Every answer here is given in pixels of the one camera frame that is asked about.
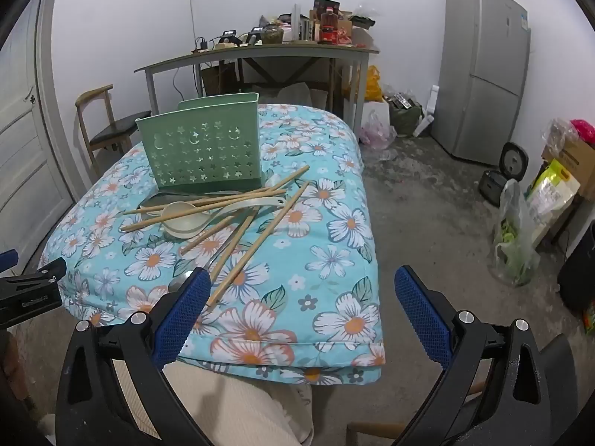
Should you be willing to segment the cream trousers leg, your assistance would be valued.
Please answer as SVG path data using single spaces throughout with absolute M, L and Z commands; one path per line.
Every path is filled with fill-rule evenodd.
M 312 388 L 222 375 L 176 361 L 165 378 L 215 445 L 310 445 Z

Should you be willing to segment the green canvas bag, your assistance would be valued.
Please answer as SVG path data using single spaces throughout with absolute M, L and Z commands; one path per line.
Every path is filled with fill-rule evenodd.
M 385 96 L 388 104 L 389 122 L 398 137 L 411 137 L 424 116 L 422 106 L 408 94 L 396 93 Z

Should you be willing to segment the metal spoon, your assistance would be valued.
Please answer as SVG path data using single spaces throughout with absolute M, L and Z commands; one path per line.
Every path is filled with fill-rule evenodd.
M 171 281 L 170 284 L 168 284 L 167 286 L 167 290 L 170 293 L 176 293 L 177 290 L 184 285 L 184 282 L 187 281 L 187 278 L 189 278 L 191 275 L 193 274 L 193 270 L 187 270 L 184 273 L 181 273 L 180 275 L 178 275 L 177 277 L 174 277 Z

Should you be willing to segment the wooden chair black seat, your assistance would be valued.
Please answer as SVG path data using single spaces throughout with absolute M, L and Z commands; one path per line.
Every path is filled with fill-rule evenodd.
M 102 172 L 95 152 L 100 149 L 111 148 L 118 150 L 120 155 L 123 156 L 127 149 L 132 147 L 131 136 L 138 130 L 136 121 L 151 116 L 151 111 L 141 111 L 116 119 L 111 104 L 110 92 L 112 90 L 112 84 L 103 85 L 103 87 L 83 92 L 75 100 L 75 113 L 77 113 L 82 138 L 97 177 L 100 177 Z M 93 138 L 90 138 L 84 121 L 84 110 L 89 103 L 96 100 L 102 100 L 104 103 L 108 125 Z

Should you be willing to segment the green perforated utensil basket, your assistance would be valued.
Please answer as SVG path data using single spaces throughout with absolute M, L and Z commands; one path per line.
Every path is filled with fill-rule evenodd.
M 216 95 L 137 119 L 157 187 L 200 193 L 264 186 L 258 104 L 258 93 Z

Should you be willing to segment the red cooking oil bottle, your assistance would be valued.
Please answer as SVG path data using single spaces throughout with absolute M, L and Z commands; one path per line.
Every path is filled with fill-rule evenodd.
M 320 16 L 320 43 L 337 44 L 338 43 L 338 28 L 339 16 L 332 6 Z

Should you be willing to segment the black rice cooker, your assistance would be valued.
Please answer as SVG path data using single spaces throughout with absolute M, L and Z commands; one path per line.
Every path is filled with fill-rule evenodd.
M 496 169 L 485 170 L 478 184 L 481 196 L 492 206 L 500 206 L 504 186 L 511 179 L 520 181 L 527 173 L 528 155 L 522 147 L 507 142 L 502 148 Z

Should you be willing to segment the yellow plastic bag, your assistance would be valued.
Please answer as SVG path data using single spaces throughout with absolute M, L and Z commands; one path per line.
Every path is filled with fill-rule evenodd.
M 380 85 L 380 71 L 375 65 L 367 68 L 365 101 L 381 102 L 383 100 L 382 89 Z

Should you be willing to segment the cream plastic ladle spoon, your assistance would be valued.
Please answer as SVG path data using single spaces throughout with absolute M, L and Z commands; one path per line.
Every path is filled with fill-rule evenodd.
M 166 217 L 166 220 L 163 222 L 163 228 L 166 234 L 176 239 L 187 240 L 198 236 L 210 223 L 221 220 L 224 216 L 235 213 L 237 210 L 244 210 L 254 206 L 282 207 L 284 205 L 285 199 L 280 196 L 258 197 L 241 200 L 238 203 L 230 203 L 218 210 L 199 211 L 198 213 L 174 217 L 177 213 L 194 209 L 193 204 L 178 201 L 177 203 L 168 204 L 161 213 L 161 217 Z

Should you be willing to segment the cardboard box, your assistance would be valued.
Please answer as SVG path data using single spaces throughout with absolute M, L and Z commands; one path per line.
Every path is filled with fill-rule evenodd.
M 568 140 L 556 157 L 558 162 L 579 181 L 579 195 L 586 200 L 594 200 L 595 150 L 583 140 Z

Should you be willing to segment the glass jar green pickles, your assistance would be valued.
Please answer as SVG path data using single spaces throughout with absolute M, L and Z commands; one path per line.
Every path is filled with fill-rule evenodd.
M 281 44 L 283 37 L 283 26 L 278 23 L 269 23 L 260 30 L 262 44 Z

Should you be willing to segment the silver refrigerator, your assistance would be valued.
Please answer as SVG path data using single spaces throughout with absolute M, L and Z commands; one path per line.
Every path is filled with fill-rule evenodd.
M 432 138 L 455 158 L 496 165 L 520 111 L 529 59 L 527 10 L 514 0 L 446 0 Z

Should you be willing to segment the white panel door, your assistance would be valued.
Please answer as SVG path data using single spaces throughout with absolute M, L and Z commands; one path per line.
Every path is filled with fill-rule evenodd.
M 20 269 L 73 203 L 40 108 L 39 3 L 29 1 L 1 48 L 1 250 L 16 250 Z

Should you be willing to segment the clear bag of vegetables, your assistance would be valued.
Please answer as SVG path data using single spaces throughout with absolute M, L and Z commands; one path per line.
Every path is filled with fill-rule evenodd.
M 510 179 L 500 194 L 497 222 L 492 229 L 490 273 L 502 283 L 530 283 L 541 257 L 533 244 L 534 220 L 520 184 Z

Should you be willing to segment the wooden desk grey frame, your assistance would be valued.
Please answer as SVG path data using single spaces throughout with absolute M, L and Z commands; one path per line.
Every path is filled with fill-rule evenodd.
M 351 85 L 349 95 L 349 114 L 347 123 L 355 134 L 359 133 L 362 124 L 366 77 L 371 55 L 379 54 L 374 48 L 353 45 L 306 43 L 276 43 L 213 49 L 199 51 L 195 54 L 184 54 L 176 58 L 159 61 L 155 64 L 138 68 L 135 72 L 143 72 L 148 93 L 149 105 L 153 114 L 159 113 L 154 76 L 177 68 L 193 67 L 215 61 L 238 61 L 238 59 L 254 58 L 327 58 L 329 61 L 347 61 L 351 75 L 356 83 Z

